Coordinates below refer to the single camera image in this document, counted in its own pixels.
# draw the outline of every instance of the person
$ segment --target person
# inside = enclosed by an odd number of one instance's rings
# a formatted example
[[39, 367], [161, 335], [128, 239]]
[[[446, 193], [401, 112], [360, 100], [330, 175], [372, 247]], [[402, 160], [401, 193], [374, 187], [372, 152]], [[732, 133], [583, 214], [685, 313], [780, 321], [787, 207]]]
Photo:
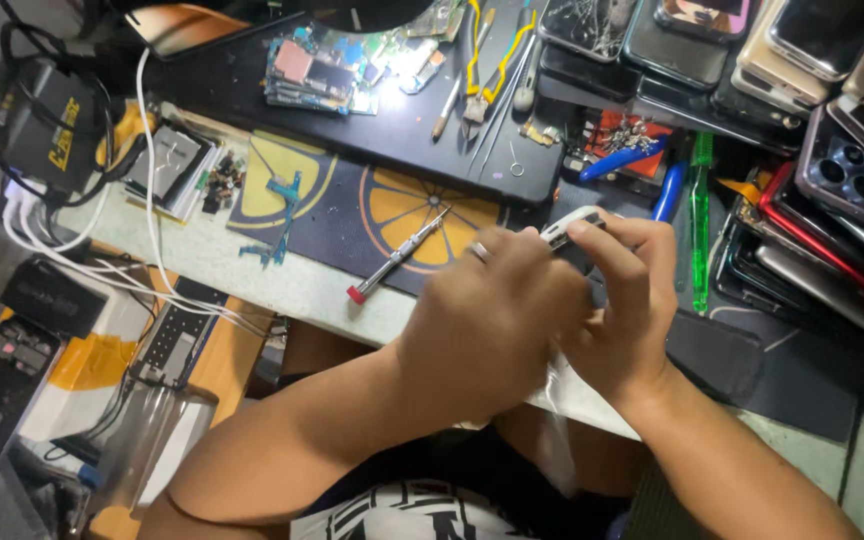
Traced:
[[[606, 489], [562, 493], [516, 450], [522, 440], [501, 436], [501, 422], [451, 428], [528, 407], [556, 351], [641, 437], [644, 446], [600, 431], [600, 441], [624, 441], [612, 457], [647, 447], [715, 536], [861, 538], [831, 498], [666, 358], [678, 307], [672, 228], [601, 215], [604, 229], [575, 222], [568, 235], [605, 277], [606, 308], [592, 308], [585, 278], [534, 228], [483, 231], [484, 251], [428, 279], [399, 338], [202, 437], [139, 538], [615, 537], [635, 484], [606, 477], [642, 468], [585, 460]], [[590, 470], [570, 446], [576, 472]]]

